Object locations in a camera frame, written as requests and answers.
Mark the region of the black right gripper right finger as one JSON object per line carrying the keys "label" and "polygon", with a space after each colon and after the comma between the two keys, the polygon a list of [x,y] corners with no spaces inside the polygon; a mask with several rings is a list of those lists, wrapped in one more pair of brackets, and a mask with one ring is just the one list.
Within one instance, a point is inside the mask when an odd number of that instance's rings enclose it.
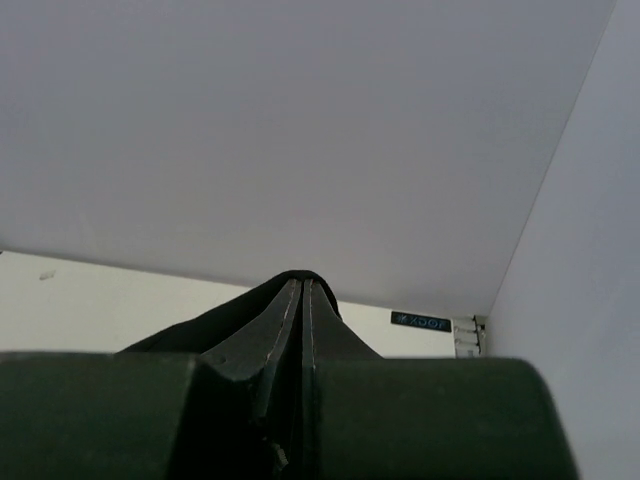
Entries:
{"label": "black right gripper right finger", "polygon": [[[339,317],[324,287],[304,283],[302,302],[301,477],[347,479],[355,403],[348,382],[381,358]],[[339,449],[344,447],[347,453]]]}

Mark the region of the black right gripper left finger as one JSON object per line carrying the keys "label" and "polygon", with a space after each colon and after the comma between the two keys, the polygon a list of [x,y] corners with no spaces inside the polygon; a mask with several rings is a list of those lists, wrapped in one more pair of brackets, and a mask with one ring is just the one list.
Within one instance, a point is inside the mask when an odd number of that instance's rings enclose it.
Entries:
{"label": "black right gripper left finger", "polygon": [[295,466],[302,293],[301,281],[288,281],[260,315],[204,353],[244,403],[243,438],[233,449],[242,479],[285,479]]}

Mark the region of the black t-shirt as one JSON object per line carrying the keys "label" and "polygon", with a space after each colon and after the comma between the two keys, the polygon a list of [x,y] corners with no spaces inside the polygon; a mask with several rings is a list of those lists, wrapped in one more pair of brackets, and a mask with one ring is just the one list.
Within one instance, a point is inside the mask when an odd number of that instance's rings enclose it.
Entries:
{"label": "black t-shirt", "polygon": [[340,314],[334,293],[320,275],[309,270],[289,270],[194,319],[174,324],[127,346],[124,350],[136,353],[202,354],[256,319],[290,280],[310,280],[320,285],[333,313]]}

